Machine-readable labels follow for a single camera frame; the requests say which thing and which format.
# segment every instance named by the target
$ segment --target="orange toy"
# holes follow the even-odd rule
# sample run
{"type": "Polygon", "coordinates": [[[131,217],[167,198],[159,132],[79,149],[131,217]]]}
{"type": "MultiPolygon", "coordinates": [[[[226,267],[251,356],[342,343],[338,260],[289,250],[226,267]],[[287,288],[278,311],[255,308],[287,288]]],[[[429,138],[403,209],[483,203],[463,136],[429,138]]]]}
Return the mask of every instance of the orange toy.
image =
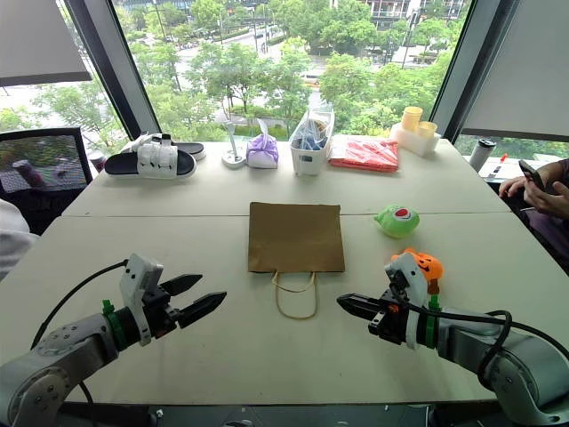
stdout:
{"type": "MultiPolygon", "coordinates": [[[[428,292],[430,295],[436,295],[440,292],[438,288],[438,280],[443,276],[445,270],[443,269],[443,264],[434,256],[429,254],[422,254],[415,252],[412,247],[407,247],[403,253],[409,253],[413,256],[417,265],[423,272],[423,276],[427,280],[429,285],[428,292]]],[[[395,260],[399,255],[393,255],[391,261],[395,260]]]]}

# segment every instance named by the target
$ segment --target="red package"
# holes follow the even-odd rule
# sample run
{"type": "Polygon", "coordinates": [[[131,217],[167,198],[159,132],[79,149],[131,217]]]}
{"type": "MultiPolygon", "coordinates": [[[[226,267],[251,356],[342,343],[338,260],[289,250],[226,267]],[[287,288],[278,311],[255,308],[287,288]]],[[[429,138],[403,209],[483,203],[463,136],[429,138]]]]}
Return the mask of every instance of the red package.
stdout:
{"type": "Polygon", "coordinates": [[[330,165],[366,171],[396,172],[397,142],[380,136],[334,135],[330,165]]]}

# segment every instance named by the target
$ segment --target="person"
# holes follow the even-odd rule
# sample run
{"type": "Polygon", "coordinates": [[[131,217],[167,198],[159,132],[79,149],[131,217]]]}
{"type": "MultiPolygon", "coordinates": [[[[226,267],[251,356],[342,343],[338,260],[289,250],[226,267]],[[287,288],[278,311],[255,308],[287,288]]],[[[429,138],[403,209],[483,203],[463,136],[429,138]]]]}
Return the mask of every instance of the person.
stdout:
{"type": "Polygon", "coordinates": [[[0,198],[0,282],[38,239],[20,210],[0,198]]]}
{"type": "Polygon", "coordinates": [[[518,176],[503,182],[498,194],[569,274],[569,158],[545,165],[537,173],[547,192],[518,176]],[[522,189],[527,205],[520,204],[522,189]]]}

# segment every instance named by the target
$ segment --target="yellow cup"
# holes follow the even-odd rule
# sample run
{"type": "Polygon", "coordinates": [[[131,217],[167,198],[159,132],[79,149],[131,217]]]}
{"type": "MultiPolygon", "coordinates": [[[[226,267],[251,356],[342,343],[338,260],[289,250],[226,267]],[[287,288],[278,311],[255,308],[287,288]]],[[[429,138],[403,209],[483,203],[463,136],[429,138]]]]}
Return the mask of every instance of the yellow cup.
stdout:
{"type": "Polygon", "coordinates": [[[406,107],[401,117],[401,127],[406,131],[417,132],[423,109],[421,107],[406,107]]]}
{"type": "Polygon", "coordinates": [[[418,134],[419,136],[431,139],[435,136],[437,131],[437,124],[433,122],[419,122],[418,134]]]}

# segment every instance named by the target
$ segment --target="white slipper strap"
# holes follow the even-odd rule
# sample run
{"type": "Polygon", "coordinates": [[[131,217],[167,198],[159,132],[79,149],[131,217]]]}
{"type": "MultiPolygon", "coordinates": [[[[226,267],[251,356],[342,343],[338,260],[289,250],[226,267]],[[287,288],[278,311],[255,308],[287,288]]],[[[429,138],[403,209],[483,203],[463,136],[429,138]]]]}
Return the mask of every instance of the white slipper strap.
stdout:
{"type": "Polygon", "coordinates": [[[156,142],[145,143],[137,150],[136,169],[146,178],[176,178],[178,171],[178,148],[156,142]]]}

